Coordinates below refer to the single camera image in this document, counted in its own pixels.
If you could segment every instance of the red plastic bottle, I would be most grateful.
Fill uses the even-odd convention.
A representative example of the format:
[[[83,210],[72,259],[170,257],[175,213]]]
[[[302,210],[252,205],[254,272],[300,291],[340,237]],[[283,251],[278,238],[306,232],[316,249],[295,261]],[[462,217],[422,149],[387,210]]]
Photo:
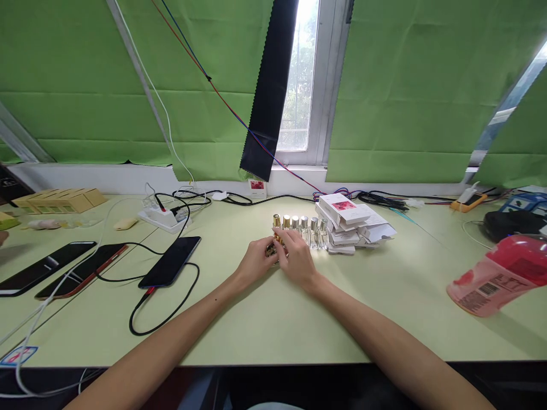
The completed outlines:
[[[547,285],[547,238],[508,236],[446,291],[462,309],[477,316],[497,313],[531,289]]]

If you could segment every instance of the hand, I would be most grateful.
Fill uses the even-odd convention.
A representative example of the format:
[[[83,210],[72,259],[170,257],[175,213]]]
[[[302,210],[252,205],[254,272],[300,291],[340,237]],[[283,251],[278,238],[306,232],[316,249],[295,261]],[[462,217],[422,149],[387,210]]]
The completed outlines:
[[[249,243],[247,253],[234,272],[234,276],[238,278],[243,288],[263,277],[266,271],[278,261],[277,255],[266,256],[266,248],[273,241],[274,237],[269,236]]]
[[[278,241],[274,241],[281,269],[290,280],[309,291],[319,272],[313,264],[308,244],[296,231],[283,231],[280,228],[274,228],[273,231],[283,239],[289,253],[287,258],[283,246]]]

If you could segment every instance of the light green desk surface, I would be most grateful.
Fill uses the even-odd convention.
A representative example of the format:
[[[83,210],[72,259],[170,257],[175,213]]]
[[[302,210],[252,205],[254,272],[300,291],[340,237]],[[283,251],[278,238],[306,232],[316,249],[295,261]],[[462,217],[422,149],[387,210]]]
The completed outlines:
[[[156,230],[156,227],[139,221],[131,229],[127,231],[115,231],[112,226],[121,218],[136,216],[142,205],[139,201],[142,196],[137,195],[116,195],[109,196],[109,200],[104,204],[99,205],[89,211],[82,213],[82,216],[89,218],[101,218],[103,219],[112,205],[124,198],[136,198],[138,200],[125,200],[121,204],[117,205],[107,221],[107,228],[103,238],[103,244],[121,243],[121,242],[141,242],[148,235]],[[0,208],[1,211],[13,210],[12,206],[4,205]],[[99,241],[101,230],[103,229],[103,223],[99,223],[95,226],[88,228],[74,228],[74,229],[55,229],[55,230],[42,230],[34,231],[32,229],[22,230],[23,226],[31,220],[36,219],[63,219],[63,215],[25,215],[21,216],[19,220],[21,225],[18,225],[8,232],[10,236],[4,242],[4,245],[0,247],[0,281],[3,281],[10,276],[16,274],[25,267],[32,263],[46,257],[51,252],[65,246],[73,241]],[[61,269],[58,273],[53,274],[48,279],[44,280],[37,286],[33,287],[26,293],[16,297],[2,297],[0,298],[0,338],[3,338],[14,327],[16,327],[22,320],[24,320],[29,314],[36,309],[40,301],[34,298],[40,290],[56,280],[59,276],[67,272],[78,261],[82,260],[94,249],[76,259],[75,262],[68,265],[64,269]],[[122,260],[131,248],[125,251],[115,263]],[[61,310],[68,303],[78,298],[75,295],[71,298],[53,300],[47,307],[42,317],[40,318],[40,324],[43,324],[50,319],[54,314]],[[15,334],[13,334],[8,340],[0,345],[0,355],[5,355],[11,349],[13,349],[22,339],[25,338],[31,321],[25,324]]]
[[[461,221],[482,219],[491,208],[495,207],[485,205],[470,215],[455,215],[446,206],[411,211],[410,216],[440,243],[392,211],[375,208],[398,231],[394,240],[380,249],[358,249],[354,256],[312,251],[313,258],[318,270],[336,285],[403,326],[444,360],[547,359],[547,288],[530,292],[489,319],[464,312],[446,295],[446,286],[486,250],[464,234]],[[203,238],[191,257],[201,267],[201,276],[183,309],[234,271],[249,241],[271,233],[274,213],[315,216],[312,203],[296,199],[253,207],[213,203],[193,215],[194,223],[185,235]],[[164,251],[174,238],[158,229],[143,243]],[[135,249],[107,276],[146,273],[158,259]],[[136,315],[136,329],[147,330],[167,317],[194,277],[195,269],[187,266],[171,287],[157,290]],[[94,282],[70,309],[63,309],[33,335],[31,344],[39,350],[25,366],[111,366],[143,340],[128,329],[129,315],[143,292],[136,282]],[[367,361],[345,329],[274,268],[260,287],[237,300],[209,327],[181,364]]]

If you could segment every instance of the green curtain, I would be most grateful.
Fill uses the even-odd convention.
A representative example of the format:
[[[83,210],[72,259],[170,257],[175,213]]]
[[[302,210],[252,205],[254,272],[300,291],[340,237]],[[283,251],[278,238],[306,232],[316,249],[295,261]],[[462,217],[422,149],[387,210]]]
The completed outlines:
[[[5,142],[0,141],[0,162],[18,163],[21,159],[9,148]]]
[[[244,179],[245,128],[150,0],[119,3],[194,178]],[[166,3],[223,97],[249,121],[273,0]],[[58,162],[172,163],[180,180],[189,179],[170,154],[104,0],[0,2],[0,100]],[[167,133],[158,100],[156,107]]]
[[[248,123],[273,0],[165,2],[219,92]],[[119,3],[169,112],[175,149],[194,178],[244,179],[247,174],[239,169],[239,162],[245,128],[213,91],[150,0]],[[157,4],[181,37],[161,0]],[[167,125],[157,100],[156,107]],[[173,167],[178,179],[189,178],[176,159]]]
[[[492,142],[474,180],[490,186],[547,186],[547,70],[543,69]]]
[[[0,2],[0,100],[58,162],[172,162],[104,0]]]
[[[330,182],[459,182],[547,32],[545,0],[356,0]]]

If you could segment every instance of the perfume bottle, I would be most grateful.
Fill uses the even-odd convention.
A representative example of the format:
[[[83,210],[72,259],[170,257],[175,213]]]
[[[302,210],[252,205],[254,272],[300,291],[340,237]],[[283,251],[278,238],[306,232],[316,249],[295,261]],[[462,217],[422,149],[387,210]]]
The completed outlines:
[[[309,247],[310,249],[319,249],[319,230],[317,229],[317,218],[312,218],[312,223],[310,226],[310,238],[309,238]]]
[[[319,249],[326,250],[329,245],[329,237],[326,234],[326,219],[321,218],[319,222]]]
[[[309,228],[308,228],[308,217],[303,216],[300,218],[300,234],[302,238],[309,246]]]
[[[291,217],[289,215],[283,216],[283,231],[291,229]]]
[[[296,231],[298,233],[300,233],[300,219],[298,218],[298,216],[293,216],[291,218],[291,231]]]
[[[274,228],[281,229],[281,217],[279,216],[279,214],[273,215],[273,222],[274,222],[273,224]],[[273,236],[276,241],[278,241],[281,245],[283,245],[283,239],[281,239],[281,237],[278,234],[275,233]]]

